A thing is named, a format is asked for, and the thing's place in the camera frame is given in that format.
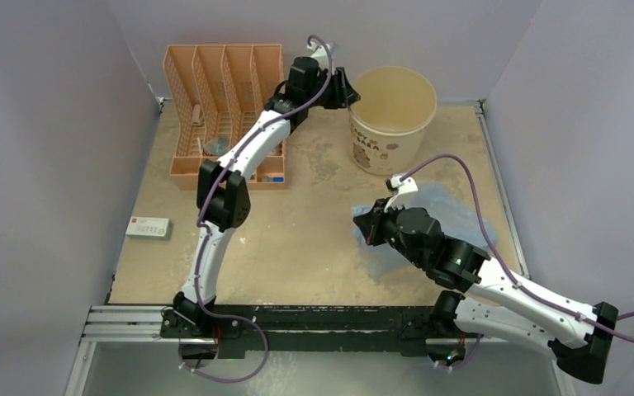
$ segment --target brown bear print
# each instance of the brown bear print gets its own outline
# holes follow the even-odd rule
[[[366,154],[366,150],[355,143],[353,144],[353,159],[362,167],[371,167],[371,159]]]

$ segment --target wooden table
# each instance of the wooden table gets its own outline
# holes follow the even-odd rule
[[[168,172],[178,137],[173,104],[164,107],[134,215],[170,218],[168,241],[125,241],[112,304],[168,304],[188,276],[198,241],[196,192],[180,191]],[[218,280],[219,304],[433,304],[442,288],[407,266],[376,279],[364,269],[353,237],[351,208],[388,196],[384,177],[369,175],[348,155],[348,113],[310,111],[287,140],[284,191],[250,191],[252,210],[229,244]],[[518,258],[499,198],[485,139],[472,106],[440,106],[414,162],[455,153],[471,168],[483,216],[515,271]],[[438,161],[416,177],[441,182],[472,206],[460,166]]]

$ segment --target blue plastic bag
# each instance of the blue plastic bag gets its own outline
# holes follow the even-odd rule
[[[419,184],[418,188],[417,195],[408,207],[425,208],[429,216],[441,223],[441,230],[449,237],[462,239],[486,251],[490,250],[482,237],[473,209],[460,202],[441,183],[423,183]],[[372,205],[353,206],[351,215],[362,215],[368,212],[371,207]],[[483,219],[483,222],[487,233],[496,246],[497,233],[494,227],[487,219]],[[371,278],[377,278],[389,271],[412,265],[387,244],[375,247],[366,245],[366,239],[355,225],[353,226],[353,236],[356,238],[362,264]]]

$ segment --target beige bucket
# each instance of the beige bucket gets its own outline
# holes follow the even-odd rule
[[[414,70],[383,66],[362,74],[353,87],[361,100],[349,111],[351,157],[375,175],[406,170],[436,113],[431,83]]]

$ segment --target white wall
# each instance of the white wall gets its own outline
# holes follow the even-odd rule
[[[155,100],[103,0],[0,1],[0,394],[62,394]]]
[[[534,279],[633,310],[634,1],[543,2],[486,114]],[[634,346],[578,393],[634,394]]]
[[[350,78],[382,64],[407,66],[429,78],[443,101],[490,94],[540,2],[109,0],[160,96],[169,96],[167,45],[280,43],[289,65],[315,33],[339,44],[337,61]]]

